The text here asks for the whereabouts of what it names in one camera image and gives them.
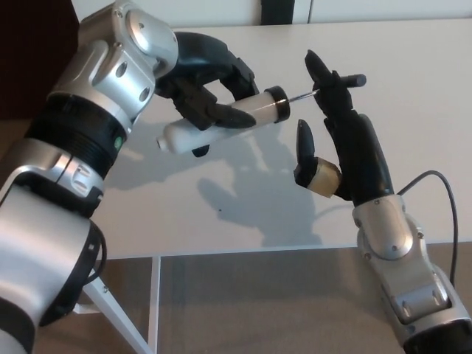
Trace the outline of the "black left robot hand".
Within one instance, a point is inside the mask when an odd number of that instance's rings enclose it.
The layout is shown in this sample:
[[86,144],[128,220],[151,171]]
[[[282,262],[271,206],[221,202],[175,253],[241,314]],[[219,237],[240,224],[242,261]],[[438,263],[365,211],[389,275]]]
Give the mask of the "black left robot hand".
[[164,152],[180,153],[190,148],[186,135],[210,128],[245,130],[256,119],[245,111],[218,103],[205,85],[219,81],[235,100],[259,94],[254,72],[221,40],[194,32],[177,32],[175,67],[156,80],[155,94],[173,101],[182,120],[169,124],[157,138]]

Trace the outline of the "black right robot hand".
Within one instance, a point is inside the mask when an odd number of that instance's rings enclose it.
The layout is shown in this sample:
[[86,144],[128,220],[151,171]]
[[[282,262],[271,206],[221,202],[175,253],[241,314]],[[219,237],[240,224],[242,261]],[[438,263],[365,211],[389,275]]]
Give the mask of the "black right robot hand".
[[358,113],[349,90],[367,83],[363,74],[340,76],[312,50],[305,65],[313,80],[314,99],[325,115],[324,126],[335,146],[339,165],[315,155],[312,131],[301,119],[296,131],[294,181],[327,198],[336,195],[361,205],[392,195],[394,188],[380,142],[370,119]]

